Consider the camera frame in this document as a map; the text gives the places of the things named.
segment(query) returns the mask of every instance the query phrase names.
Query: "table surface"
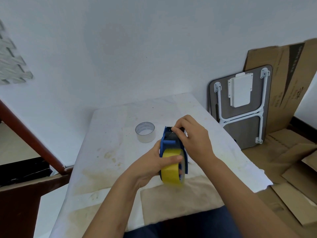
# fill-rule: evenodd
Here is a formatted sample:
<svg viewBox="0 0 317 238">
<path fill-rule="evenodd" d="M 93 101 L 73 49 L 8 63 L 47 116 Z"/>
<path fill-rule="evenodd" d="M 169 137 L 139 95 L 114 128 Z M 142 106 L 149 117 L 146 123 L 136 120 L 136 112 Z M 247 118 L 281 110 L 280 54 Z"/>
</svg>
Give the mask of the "table surface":
<svg viewBox="0 0 317 238">
<path fill-rule="evenodd" d="M 96 110 L 82 143 L 71 175 L 66 197 L 50 237 L 78 237 L 76 211 L 102 203 L 110 187 L 135 160 L 153 147 L 163 135 L 165 126 L 190 114 L 209 132 L 215 155 L 253 191 L 266 189 L 272 182 L 240 150 L 236 142 L 217 121 L 198 103 L 192 94 L 179 94 Z M 156 138 L 150 143 L 137 140 L 135 127 L 141 122 L 155 125 Z M 204 173 L 189 159 L 191 178 Z M 145 188 L 161 185 L 159 176 L 153 177 Z M 144 225 L 140 191 L 135 198 L 127 229 Z"/>
</svg>

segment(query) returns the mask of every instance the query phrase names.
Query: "finger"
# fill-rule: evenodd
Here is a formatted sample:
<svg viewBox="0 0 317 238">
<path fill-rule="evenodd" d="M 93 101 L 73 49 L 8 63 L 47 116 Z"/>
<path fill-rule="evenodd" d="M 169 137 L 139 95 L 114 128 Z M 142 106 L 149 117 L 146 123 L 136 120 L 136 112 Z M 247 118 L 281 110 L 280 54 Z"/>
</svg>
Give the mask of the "finger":
<svg viewBox="0 0 317 238">
<path fill-rule="evenodd" d="M 159 159 L 159 163 L 161 166 L 161 169 L 165 166 L 171 165 L 171 164 L 177 164 L 183 159 L 183 156 L 170 156 L 170 157 L 164 157 Z"/>
<path fill-rule="evenodd" d="M 157 140 L 152 149 L 155 152 L 159 152 L 160 147 L 161 147 L 161 140 Z"/>
<path fill-rule="evenodd" d="M 177 127 L 172 127 L 172 131 L 174 132 L 174 133 L 176 133 L 176 135 L 177 135 L 177 137 L 183 142 L 183 143 L 186 143 L 187 142 L 187 136 L 186 136 L 186 134 L 183 132 L 183 131 L 181 131 L 179 128 L 177 128 Z"/>
<path fill-rule="evenodd" d="M 179 120 L 177 120 L 176 124 L 174 125 L 174 127 L 176 128 L 184 127 L 186 130 L 189 130 L 191 126 L 192 124 L 183 118 L 180 118 Z"/>
<path fill-rule="evenodd" d="M 190 116 L 190 115 L 185 115 L 184 117 L 183 117 L 183 119 L 185 119 L 185 120 L 187 120 L 189 123 L 191 123 L 191 124 L 199 124 L 192 116 Z"/>
</svg>

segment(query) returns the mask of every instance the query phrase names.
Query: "white wall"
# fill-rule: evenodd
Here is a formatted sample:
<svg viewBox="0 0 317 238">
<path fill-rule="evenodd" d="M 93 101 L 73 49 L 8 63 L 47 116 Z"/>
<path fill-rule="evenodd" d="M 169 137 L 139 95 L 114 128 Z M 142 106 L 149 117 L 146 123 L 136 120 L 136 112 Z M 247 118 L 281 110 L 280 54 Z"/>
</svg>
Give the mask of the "white wall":
<svg viewBox="0 0 317 238">
<path fill-rule="evenodd" d="M 316 0 L 0 0 L 35 79 L 0 99 L 66 165 L 94 109 L 192 92 L 247 51 L 317 37 Z"/>
<path fill-rule="evenodd" d="M 301 100 L 295 116 L 317 129 L 317 73 Z"/>
</svg>

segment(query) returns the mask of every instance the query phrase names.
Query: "brown wooden frame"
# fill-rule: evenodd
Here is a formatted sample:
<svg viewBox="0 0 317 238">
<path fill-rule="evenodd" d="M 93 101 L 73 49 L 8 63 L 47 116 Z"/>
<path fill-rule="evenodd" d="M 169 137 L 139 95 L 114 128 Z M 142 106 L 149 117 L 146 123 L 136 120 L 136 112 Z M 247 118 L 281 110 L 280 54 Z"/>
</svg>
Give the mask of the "brown wooden frame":
<svg viewBox="0 0 317 238">
<path fill-rule="evenodd" d="M 5 122 L 17 135 L 20 136 L 32 149 L 45 159 L 61 175 L 69 174 L 72 168 L 66 168 L 63 164 L 26 128 L 26 126 L 11 112 L 0 100 L 0 119 Z"/>
</svg>

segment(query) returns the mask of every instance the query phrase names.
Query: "clear tape roll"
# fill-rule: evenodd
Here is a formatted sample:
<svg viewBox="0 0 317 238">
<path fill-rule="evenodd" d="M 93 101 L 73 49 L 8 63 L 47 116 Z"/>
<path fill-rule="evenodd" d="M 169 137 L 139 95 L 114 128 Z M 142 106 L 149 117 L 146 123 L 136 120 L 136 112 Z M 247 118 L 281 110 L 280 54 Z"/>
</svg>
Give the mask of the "clear tape roll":
<svg viewBox="0 0 317 238">
<path fill-rule="evenodd" d="M 141 143 L 149 143 L 155 139 L 155 126 L 150 122 L 143 122 L 135 127 L 137 138 Z"/>
</svg>

